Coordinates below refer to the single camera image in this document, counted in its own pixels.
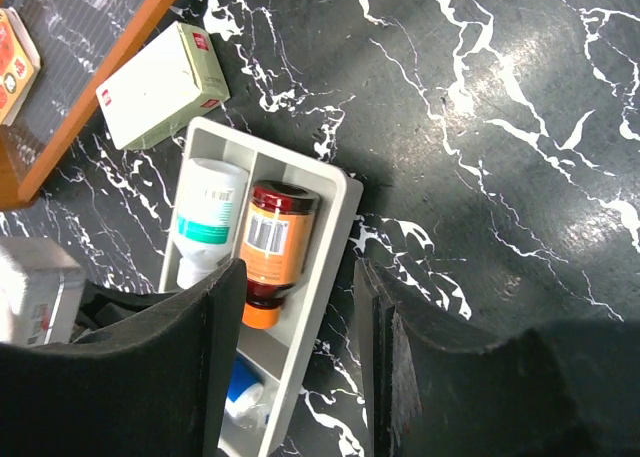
orange label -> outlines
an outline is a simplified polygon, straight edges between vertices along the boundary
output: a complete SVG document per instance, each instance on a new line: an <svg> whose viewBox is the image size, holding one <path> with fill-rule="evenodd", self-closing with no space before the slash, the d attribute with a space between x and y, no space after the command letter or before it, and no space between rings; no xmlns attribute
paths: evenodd
<svg viewBox="0 0 640 457"><path fill-rule="evenodd" d="M19 100L34 72L7 14L0 10L0 123Z"/></svg>
<svg viewBox="0 0 640 457"><path fill-rule="evenodd" d="M249 279L266 285L294 284L302 273L313 218L250 204L240 249Z"/></svg>

wooden shelf edge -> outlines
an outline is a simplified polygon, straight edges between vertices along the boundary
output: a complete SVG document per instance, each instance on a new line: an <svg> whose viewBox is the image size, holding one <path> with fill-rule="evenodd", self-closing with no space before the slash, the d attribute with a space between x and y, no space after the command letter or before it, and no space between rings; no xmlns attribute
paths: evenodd
<svg viewBox="0 0 640 457"><path fill-rule="evenodd" d="M29 202L98 107L96 88L142 47L175 0L144 0L133 19L95 72L38 160L18 186L18 198Z"/></svg>
<svg viewBox="0 0 640 457"><path fill-rule="evenodd" d="M24 201L18 197L18 179L9 161L4 142L0 140L0 212L23 209L34 202L35 198Z"/></svg>

plastic tray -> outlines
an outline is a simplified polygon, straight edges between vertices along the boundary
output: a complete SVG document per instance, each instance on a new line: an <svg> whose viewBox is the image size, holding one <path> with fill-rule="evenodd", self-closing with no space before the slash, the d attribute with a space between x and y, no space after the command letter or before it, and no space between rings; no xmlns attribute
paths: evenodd
<svg viewBox="0 0 640 457"><path fill-rule="evenodd" d="M339 168L271 144L211 120L197 117L187 131L183 162L193 157L223 160L249 171L245 203L234 236L234 255L243 234L246 200L253 182L274 179L320 194L322 201L309 243L305 272L288 295L278 324L266 331L244 325L238 351L275 393L269 422L261 431L236 426L225 416L220 448L231 457L266 457L284 440L302 380L313 351L338 266L362 196L362 184ZM180 201L178 182L176 202ZM176 211L160 277L160 292L177 289L180 253L173 244Z"/></svg>

black marble floor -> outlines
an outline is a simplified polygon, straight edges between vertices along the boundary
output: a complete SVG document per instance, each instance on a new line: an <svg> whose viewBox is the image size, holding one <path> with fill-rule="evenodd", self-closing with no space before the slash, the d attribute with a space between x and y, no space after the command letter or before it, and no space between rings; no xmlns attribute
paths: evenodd
<svg viewBox="0 0 640 457"><path fill-rule="evenodd" d="M640 0L179 0L176 18L213 35L232 99L212 119L365 185L276 455L365 455L363 255L499 335L640 317ZM119 152L96 116L2 233L154 289L183 135Z"/></svg>

white plastic bottle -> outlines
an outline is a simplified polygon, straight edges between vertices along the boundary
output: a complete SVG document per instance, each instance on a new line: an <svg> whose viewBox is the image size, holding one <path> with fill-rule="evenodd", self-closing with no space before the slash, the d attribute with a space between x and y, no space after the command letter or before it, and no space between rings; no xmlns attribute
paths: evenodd
<svg viewBox="0 0 640 457"><path fill-rule="evenodd" d="M249 173L203 158L189 159L183 172L174 242L182 254L177 283L188 289L231 254Z"/></svg>
<svg viewBox="0 0 640 457"><path fill-rule="evenodd" d="M229 417L238 422L247 415L255 413L263 392L264 385L251 372L242 358L236 356L224 406Z"/></svg>

